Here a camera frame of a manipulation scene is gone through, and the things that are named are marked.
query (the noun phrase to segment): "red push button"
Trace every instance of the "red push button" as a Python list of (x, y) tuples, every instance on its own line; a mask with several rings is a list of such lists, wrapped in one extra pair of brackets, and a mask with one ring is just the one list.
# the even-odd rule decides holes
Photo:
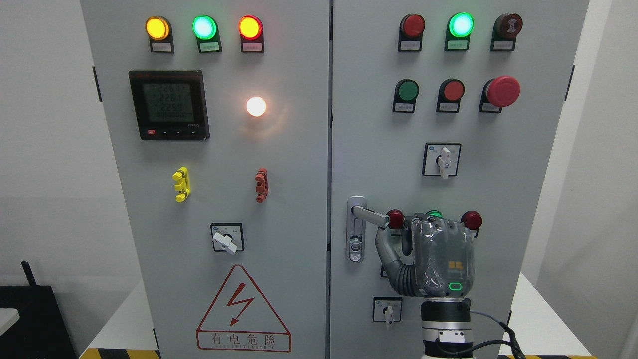
[(501, 15), (494, 23), (494, 30), (498, 36), (505, 39), (514, 39), (523, 29), (523, 19), (516, 13)]
[(467, 211), (461, 217), (461, 223), (469, 230), (478, 231), (483, 224), (483, 218), (476, 211)]
[(416, 38), (423, 33), (426, 28), (426, 21), (421, 15), (409, 14), (401, 21), (401, 32), (407, 38)]
[(486, 96), (489, 103), (497, 107), (507, 107), (518, 99), (521, 84), (512, 76), (500, 76), (487, 86)]
[(448, 101), (458, 101), (465, 94), (465, 86), (459, 80), (450, 79), (443, 84), (443, 97)]
[(391, 211), (388, 211), (386, 215), (390, 217), (390, 224), (388, 225), (390, 229), (403, 228), (403, 212), (399, 210), (391, 210)]

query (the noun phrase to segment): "lightning bolt symbol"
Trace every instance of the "lightning bolt symbol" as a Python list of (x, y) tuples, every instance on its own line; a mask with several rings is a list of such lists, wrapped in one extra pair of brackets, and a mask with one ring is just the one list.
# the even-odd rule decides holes
[(235, 289), (235, 293), (233, 294), (233, 296), (230, 297), (230, 300), (228, 301), (228, 304), (226, 304), (227, 307), (230, 307), (231, 305), (245, 303), (244, 307), (239, 312), (239, 314), (237, 314), (237, 316), (235, 316), (233, 319), (230, 320), (230, 326), (233, 326), (234, 324), (236, 324), (239, 321), (239, 316), (244, 312), (244, 310), (246, 310), (246, 308), (248, 308), (250, 303), (253, 303), (253, 300), (255, 299), (255, 297), (252, 297), (252, 298), (248, 298), (248, 299), (244, 299), (244, 300), (238, 300), (236, 302), (234, 301), (237, 298), (237, 296), (239, 295), (239, 293), (241, 293), (241, 291), (244, 290), (245, 287), (246, 287), (246, 285), (244, 283), (240, 283), (239, 286), (237, 287), (237, 289)]

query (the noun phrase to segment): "black cable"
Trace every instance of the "black cable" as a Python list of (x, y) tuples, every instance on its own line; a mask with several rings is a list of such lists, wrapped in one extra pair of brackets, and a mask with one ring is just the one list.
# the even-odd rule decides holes
[(485, 341), (483, 343), (477, 344), (477, 345), (475, 345), (473, 347), (470, 347), (468, 349), (464, 349), (464, 350), (461, 350), (461, 351), (447, 351), (447, 350), (441, 348), (441, 345), (440, 345), (441, 341), (438, 340), (438, 338), (436, 338), (435, 343), (436, 343), (436, 346), (438, 346), (438, 349), (440, 351), (442, 351), (442, 352), (444, 352), (445, 354), (448, 354), (448, 355), (465, 354), (465, 353), (469, 353), (470, 351), (474, 351), (474, 350), (480, 349), (480, 348), (482, 348), (484, 346), (490, 346), (490, 345), (493, 345), (493, 344), (506, 344), (506, 345), (512, 346), (512, 343), (508, 342), (507, 340), (494, 339), (494, 340), (487, 340), (487, 341)]
[(510, 341), (508, 342), (508, 345), (512, 348), (512, 355), (514, 356), (514, 358), (525, 359), (525, 354), (523, 354), (523, 351), (521, 350), (521, 346), (518, 344), (518, 341), (516, 340), (516, 333), (514, 332), (513, 329), (511, 329), (507, 324), (496, 319), (495, 317), (491, 316), (488, 313), (479, 312), (478, 310), (470, 310), (470, 312), (474, 314), (480, 314), (481, 316), (488, 317), (489, 319), (492, 319), (493, 321), (497, 322), (505, 330), (507, 335), (509, 335), (510, 337)]

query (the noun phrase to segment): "yellow black hazard tape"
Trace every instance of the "yellow black hazard tape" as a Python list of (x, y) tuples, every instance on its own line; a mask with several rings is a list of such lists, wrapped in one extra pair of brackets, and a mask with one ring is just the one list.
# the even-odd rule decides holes
[[(527, 359), (596, 359), (591, 355), (526, 355)], [(512, 355), (499, 355), (498, 359), (514, 359)]]
[(161, 359), (159, 350), (88, 348), (80, 359)]

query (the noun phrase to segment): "electrical hazard warning sign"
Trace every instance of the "electrical hazard warning sign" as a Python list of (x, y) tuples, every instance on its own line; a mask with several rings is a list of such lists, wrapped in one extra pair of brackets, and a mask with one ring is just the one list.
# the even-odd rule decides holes
[(288, 353), (292, 348), (290, 331), (240, 264), (230, 269), (196, 335), (200, 349)]

